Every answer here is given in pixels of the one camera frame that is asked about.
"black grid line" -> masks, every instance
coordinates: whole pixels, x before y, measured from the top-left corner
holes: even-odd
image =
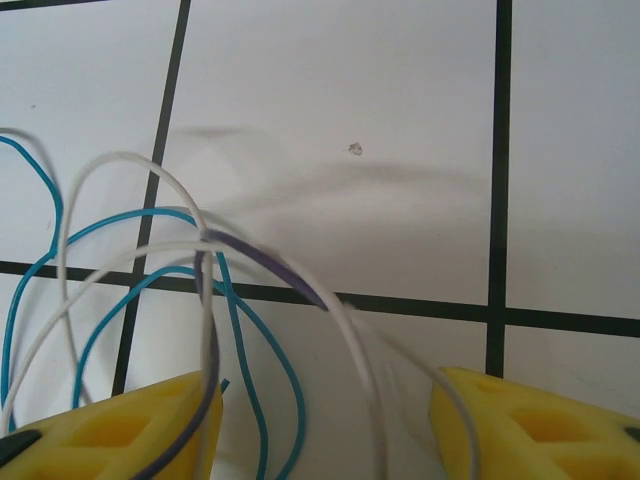
[[[106,0],[20,0],[0,3],[0,11],[76,5],[98,1]],[[181,0],[152,155],[153,162],[158,165],[162,164],[166,146],[189,8],[190,0]],[[485,370],[487,373],[496,376],[502,376],[504,370],[507,325],[640,338],[640,321],[638,319],[529,310],[511,308],[506,305],[511,37],[512,0],[497,0],[491,167],[491,235],[487,305],[467,305],[357,293],[338,293],[338,296],[343,301],[363,311],[485,323],[487,325]],[[158,183],[158,177],[155,174],[150,174],[144,198],[145,208],[155,206]],[[143,217],[141,219],[138,246],[148,243],[151,225],[152,217]],[[138,259],[134,262],[132,272],[110,272],[98,283],[131,288],[146,277],[144,266],[145,259]],[[0,273],[4,274],[23,275],[30,267],[31,264],[29,263],[0,261]],[[69,267],[68,278],[69,280],[83,281],[93,271],[86,268]],[[44,266],[36,276],[56,278],[55,267]],[[298,305],[308,304],[304,298],[290,288],[242,283],[235,283],[234,286],[240,296],[250,300]],[[149,288],[195,293],[193,280],[179,277],[158,279]],[[120,349],[114,373],[112,392],[114,395],[122,393],[124,389],[137,311],[138,299],[136,298],[125,310]]]
[[[485,372],[502,377],[507,302],[507,223],[509,217],[509,111],[511,99],[511,0],[498,0],[493,96],[491,237]]]
[[[169,124],[171,123],[171,110],[173,108],[173,99],[175,97],[176,86],[178,83],[178,71],[180,70],[180,59],[182,57],[182,48],[184,46],[184,38],[187,33],[187,21],[189,20],[189,8],[191,0],[181,0],[180,9],[178,11],[178,19],[176,22],[176,30],[173,38],[173,46],[171,47],[171,56],[169,57],[169,68],[167,71],[167,80],[165,83],[164,95],[162,98],[162,107],[160,108],[160,118],[158,120],[158,130],[156,132],[156,141],[153,146],[153,154],[151,160],[157,165],[162,165],[164,158],[164,150],[167,144],[167,135],[169,134]],[[147,181],[147,189],[144,196],[143,208],[153,208],[156,204],[158,195],[159,178],[155,173],[149,174]],[[138,232],[137,246],[147,245],[151,237],[152,216],[142,217],[140,221],[140,230]],[[133,263],[133,278],[135,283],[144,279],[144,266],[146,257],[139,257]],[[119,395],[124,392],[124,385],[127,378],[127,370],[129,368],[129,357],[131,355],[131,344],[133,343],[133,331],[135,328],[136,317],[138,315],[138,305],[140,297],[136,296],[127,304],[124,312],[124,321],[122,324],[122,334],[120,337],[120,348],[118,350],[118,358],[116,360],[116,369],[113,376],[113,388],[111,395]]]

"yellow foam block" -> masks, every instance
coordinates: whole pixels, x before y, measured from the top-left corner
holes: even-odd
[[[209,410],[209,478],[222,418],[220,389]],[[122,480],[163,452],[202,399],[200,372],[119,395],[27,425],[42,438],[0,469],[0,480]],[[192,478],[200,430],[155,478]]]
[[[478,429],[481,479],[640,479],[640,420],[469,370],[443,372]],[[464,426],[439,387],[429,413],[447,476],[467,480]]]

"white surface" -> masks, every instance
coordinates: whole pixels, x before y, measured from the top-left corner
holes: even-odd
[[[0,274],[2,335],[11,297],[19,280],[15,275]],[[78,285],[77,282],[69,282],[70,292]],[[96,285],[71,309],[71,321],[79,352],[98,322],[126,293],[125,287]],[[18,310],[14,330],[14,368],[21,363],[36,333],[59,304],[60,289],[55,280],[37,278],[30,282],[23,296],[22,307]],[[87,362],[85,384],[94,401],[111,396],[123,314],[121,312],[105,329]],[[19,426],[64,412],[71,407],[75,369],[71,367],[69,353],[63,349],[65,345],[64,330],[60,324],[36,356],[18,394],[16,422]]]
[[[640,418],[640,339],[507,327],[505,378]]]
[[[308,434],[292,478],[370,476],[369,424],[355,368],[341,335],[323,312],[307,306],[249,302],[279,339],[302,383],[308,408]],[[258,433],[237,366],[226,303],[214,302],[222,348],[222,376],[231,382],[214,478],[253,478]],[[467,322],[360,313],[361,318],[401,339],[435,365],[484,366],[485,327]],[[241,315],[251,373],[270,433],[271,478],[284,463],[295,434],[295,404],[286,376],[257,330]],[[149,290],[141,296],[127,389],[138,388],[199,367],[200,307],[192,294]],[[375,357],[381,358],[376,349]],[[412,418],[427,428],[430,381],[397,362],[400,380],[415,395]],[[413,443],[386,399],[391,417],[391,478],[443,478]]]
[[[0,15],[0,134],[12,128],[39,138],[63,195],[79,168],[101,153],[151,155],[177,6],[177,0],[99,2]],[[0,165],[2,259],[33,262],[49,246],[52,202],[13,149],[0,145]],[[126,164],[101,170],[81,193],[72,232],[141,208],[147,175]],[[131,220],[92,235],[72,247],[69,264],[97,267],[102,255],[135,247],[138,226]]]
[[[514,2],[510,306],[640,316],[639,15]]]
[[[164,165],[331,288],[485,303],[494,37],[489,0],[196,0]]]

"white tile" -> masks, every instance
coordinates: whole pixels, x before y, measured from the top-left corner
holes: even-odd
[[[637,338],[507,327],[505,378],[640,418]]]
[[[336,290],[484,303],[494,37],[492,0],[194,1],[164,165]]]
[[[514,2],[511,306],[640,315],[639,14]]]
[[[308,433],[291,478],[371,477],[370,429],[363,394],[341,335],[323,312],[308,306],[250,301],[279,340],[305,393]],[[213,478],[254,478],[258,455],[255,420],[237,365],[231,326],[223,299],[214,301],[222,350],[222,377],[230,380],[224,394],[224,416]],[[484,366],[484,325],[361,313],[362,318],[394,334],[435,365]],[[143,292],[136,323],[127,389],[138,388],[200,367],[201,313],[194,294]],[[283,465],[295,433],[295,404],[275,356],[259,333],[241,316],[246,351],[270,433],[269,474]],[[382,351],[370,345],[376,359]],[[394,362],[402,385],[414,394],[407,405],[415,421],[427,427],[430,382]],[[388,385],[383,382],[386,397]],[[385,398],[390,417],[393,479],[444,478],[398,423]]]
[[[0,15],[0,133],[10,128],[37,137],[63,195],[100,154],[151,156],[178,3],[98,2]],[[37,149],[25,146],[43,162]],[[0,164],[2,259],[35,261],[53,232],[52,201],[13,149],[0,145]],[[80,194],[71,231],[141,208],[147,176],[124,162],[101,168]],[[135,247],[138,224],[124,222],[80,242],[69,263],[96,267],[103,255]]]
[[[19,280],[17,275],[0,275],[0,322],[3,335],[9,304]],[[77,282],[69,282],[69,291],[73,292],[78,285]],[[98,322],[126,293],[125,287],[95,285],[71,309],[78,352],[82,352]],[[14,372],[21,365],[35,336],[59,307],[60,289],[55,280],[36,278],[29,283],[14,330]],[[123,314],[121,312],[116,316],[103,331],[87,362],[84,380],[94,401],[111,395]],[[66,345],[64,329],[58,325],[36,355],[16,399],[18,426],[64,412],[71,407],[75,368],[71,365]]]

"small debris speck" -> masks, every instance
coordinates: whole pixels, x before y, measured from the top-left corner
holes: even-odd
[[[360,155],[362,155],[362,145],[360,145],[358,142],[352,143],[351,145],[349,145],[347,151],[351,155],[356,155],[359,157]]]

